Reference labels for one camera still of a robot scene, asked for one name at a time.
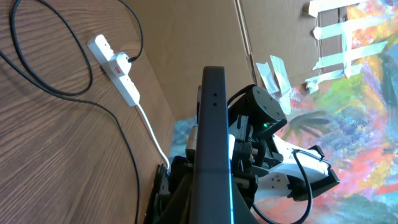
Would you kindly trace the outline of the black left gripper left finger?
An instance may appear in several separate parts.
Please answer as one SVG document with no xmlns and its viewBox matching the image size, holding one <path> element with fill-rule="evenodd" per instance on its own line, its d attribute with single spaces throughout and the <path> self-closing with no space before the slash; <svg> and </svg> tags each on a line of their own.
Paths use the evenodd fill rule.
<svg viewBox="0 0 398 224">
<path fill-rule="evenodd" d="M 145 224 L 187 224 L 192 195 L 193 164 L 174 161 L 171 169 L 157 166 Z"/>
</svg>

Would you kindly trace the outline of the Samsung Galaxy smartphone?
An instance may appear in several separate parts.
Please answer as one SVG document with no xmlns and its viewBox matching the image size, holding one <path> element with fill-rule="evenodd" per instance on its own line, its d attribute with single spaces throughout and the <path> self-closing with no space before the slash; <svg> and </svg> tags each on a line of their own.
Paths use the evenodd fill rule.
<svg viewBox="0 0 398 224">
<path fill-rule="evenodd" d="M 189 222 L 234 222 L 223 67 L 203 69 Z"/>
</svg>

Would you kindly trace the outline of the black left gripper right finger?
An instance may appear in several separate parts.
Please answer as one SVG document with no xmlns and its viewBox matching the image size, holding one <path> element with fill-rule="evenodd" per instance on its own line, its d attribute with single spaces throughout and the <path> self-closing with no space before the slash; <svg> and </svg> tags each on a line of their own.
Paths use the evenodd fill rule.
<svg viewBox="0 0 398 224">
<path fill-rule="evenodd" d="M 258 224 L 233 179 L 231 185 L 234 224 Z"/>
</svg>

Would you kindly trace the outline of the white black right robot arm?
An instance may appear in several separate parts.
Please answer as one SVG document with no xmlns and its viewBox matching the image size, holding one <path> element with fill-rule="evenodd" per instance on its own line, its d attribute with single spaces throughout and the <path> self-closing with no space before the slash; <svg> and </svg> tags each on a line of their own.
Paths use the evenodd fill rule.
<svg viewBox="0 0 398 224">
<path fill-rule="evenodd" d="M 287 124 L 277 100 L 254 84 L 227 102 L 232 176 L 243 198 L 287 197 L 304 201 L 340 183 L 319 146 L 291 144 L 276 132 Z"/>
</svg>

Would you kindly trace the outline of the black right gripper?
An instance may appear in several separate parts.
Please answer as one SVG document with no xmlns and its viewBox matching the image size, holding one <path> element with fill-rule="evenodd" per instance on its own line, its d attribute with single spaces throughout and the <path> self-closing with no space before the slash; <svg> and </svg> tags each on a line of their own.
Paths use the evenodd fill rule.
<svg viewBox="0 0 398 224">
<path fill-rule="evenodd" d="M 247 116 L 239 115 L 229 126 L 229 133 L 235 137 L 232 154 L 232 175 L 241 193 L 254 193 L 258 180 L 269 174 L 270 169 L 282 163 L 272 136 L 254 137 L 254 127 Z"/>
</svg>

